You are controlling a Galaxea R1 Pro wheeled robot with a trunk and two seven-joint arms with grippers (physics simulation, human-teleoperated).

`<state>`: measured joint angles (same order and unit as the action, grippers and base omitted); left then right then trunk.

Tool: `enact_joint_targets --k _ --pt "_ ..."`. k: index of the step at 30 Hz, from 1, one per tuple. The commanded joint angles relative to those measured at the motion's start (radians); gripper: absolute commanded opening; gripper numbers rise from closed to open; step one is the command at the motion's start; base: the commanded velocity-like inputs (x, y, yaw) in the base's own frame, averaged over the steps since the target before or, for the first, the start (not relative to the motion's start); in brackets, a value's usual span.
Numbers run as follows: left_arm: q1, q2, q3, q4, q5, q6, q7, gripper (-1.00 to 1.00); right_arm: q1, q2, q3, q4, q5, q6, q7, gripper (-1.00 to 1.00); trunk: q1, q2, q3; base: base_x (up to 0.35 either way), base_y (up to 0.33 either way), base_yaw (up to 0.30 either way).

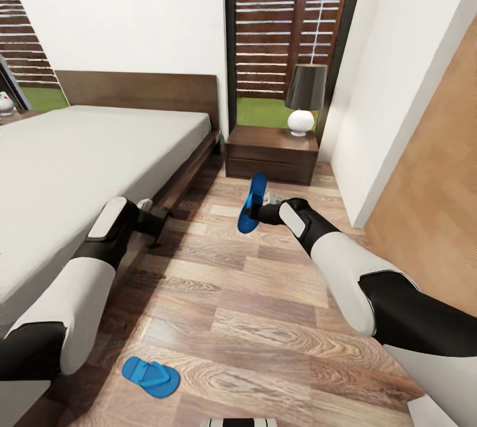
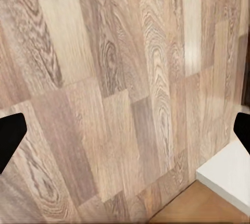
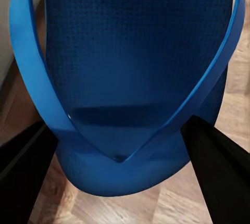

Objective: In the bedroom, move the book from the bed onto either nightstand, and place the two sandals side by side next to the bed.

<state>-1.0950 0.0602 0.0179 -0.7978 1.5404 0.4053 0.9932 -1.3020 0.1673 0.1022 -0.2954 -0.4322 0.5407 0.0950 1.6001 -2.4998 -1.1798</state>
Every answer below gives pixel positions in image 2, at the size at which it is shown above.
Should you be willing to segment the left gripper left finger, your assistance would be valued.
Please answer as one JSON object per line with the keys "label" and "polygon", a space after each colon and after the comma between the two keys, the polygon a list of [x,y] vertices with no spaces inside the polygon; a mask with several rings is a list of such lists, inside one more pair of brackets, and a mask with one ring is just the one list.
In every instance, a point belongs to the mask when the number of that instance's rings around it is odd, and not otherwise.
{"label": "left gripper left finger", "polygon": [[0,118],[0,176],[27,132],[23,113]]}

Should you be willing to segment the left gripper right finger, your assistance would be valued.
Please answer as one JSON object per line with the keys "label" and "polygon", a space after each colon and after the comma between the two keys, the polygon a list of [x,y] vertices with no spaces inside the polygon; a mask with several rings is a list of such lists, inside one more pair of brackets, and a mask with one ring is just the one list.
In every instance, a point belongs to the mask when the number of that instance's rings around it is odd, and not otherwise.
{"label": "left gripper right finger", "polygon": [[239,112],[234,122],[233,131],[250,154],[250,115]]}

